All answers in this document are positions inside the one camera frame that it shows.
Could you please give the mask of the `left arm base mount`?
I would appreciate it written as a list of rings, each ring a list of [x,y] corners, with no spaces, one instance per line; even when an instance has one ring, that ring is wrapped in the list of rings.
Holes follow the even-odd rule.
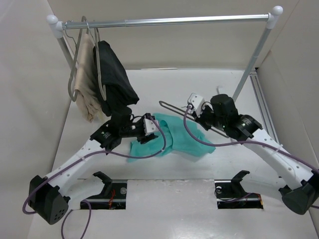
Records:
[[[93,210],[125,210],[127,197],[127,180],[113,180],[103,172],[93,174],[94,179],[103,183],[103,189],[99,194],[86,199]]]

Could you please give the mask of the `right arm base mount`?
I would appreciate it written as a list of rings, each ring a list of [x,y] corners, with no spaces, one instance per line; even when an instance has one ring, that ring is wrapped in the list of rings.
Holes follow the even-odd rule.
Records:
[[[249,173],[242,170],[232,179],[214,181],[218,209],[264,209],[261,195],[246,192],[240,184]]]

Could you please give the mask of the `teal t shirt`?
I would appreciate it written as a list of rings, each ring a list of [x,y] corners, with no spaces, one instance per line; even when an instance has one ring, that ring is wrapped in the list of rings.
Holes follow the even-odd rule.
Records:
[[[194,140],[184,128],[181,118],[161,113],[154,113],[154,116],[166,138],[164,151],[156,155],[156,157],[162,157],[177,151],[200,158],[215,151],[215,147],[207,146]],[[135,162],[140,157],[149,156],[161,150],[163,147],[162,134],[156,132],[155,135],[157,138],[145,144],[140,144],[136,140],[132,141],[130,145],[131,158],[127,159],[127,161],[129,163]]]

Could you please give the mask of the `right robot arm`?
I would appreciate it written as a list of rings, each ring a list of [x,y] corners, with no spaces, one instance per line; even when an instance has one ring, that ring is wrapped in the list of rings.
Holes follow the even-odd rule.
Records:
[[[233,145],[245,146],[277,172],[284,181],[278,191],[291,211],[303,215],[318,199],[319,170],[284,150],[252,116],[239,114],[227,94],[213,96],[208,104],[192,94],[187,103],[195,122],[204,129],[214,127],[225,132],[234,140]]]

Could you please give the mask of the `metal clothes hanger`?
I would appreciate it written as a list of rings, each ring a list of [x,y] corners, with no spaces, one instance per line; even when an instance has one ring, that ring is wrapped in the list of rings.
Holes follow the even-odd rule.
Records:
[[[180,115],[180,116],[184,116],[184,113],[185,113],[184,110],[182,110],[182,109],[180,109],[180,108],[178,108],[178,107],[175,107],[175,106],[173,106],[173,105],[171,105],[171,104],[169,104],[169,103],[167,103],[167,102],[159,101],[159,105],[160,105],[161,107],[163,107],[163,108],[169,110],[169,111],[172,111],[172,112],[174,112],[174,113]],[[187,118],[188,120],[191,120],[191,121],[195,122],[195,119],[194,119],[194,117],[191,115],[191,113],[187,113],[186,118]],[[211,131],[213,131],[213,132],[215,132],[215,133],[217,133],[217,134],[223,136],[224,138],[229,138],[225,133],[223,133],[221,130],[219,130],[219,129],[215,128],[215,127],[211,127],[209,130],[211,130]]]

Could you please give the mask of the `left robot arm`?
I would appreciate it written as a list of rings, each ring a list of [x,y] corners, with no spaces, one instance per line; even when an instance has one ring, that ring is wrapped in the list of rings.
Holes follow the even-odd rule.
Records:
[[[70,209],[80,207],[81,201],[91,196],[107,197],[111,193],[112,179],[102,172],[78,182],[96,161],[97,154],[115,154],[123,138],[134,137],[140,144],[155,139],[161,131],[155,116],[146,113],[137,121],[130,112],[113,113],[70,159],[44,177],[36,175],[29,183],[29,195],[24,206],[30,206],[48,224],[61,220]]]

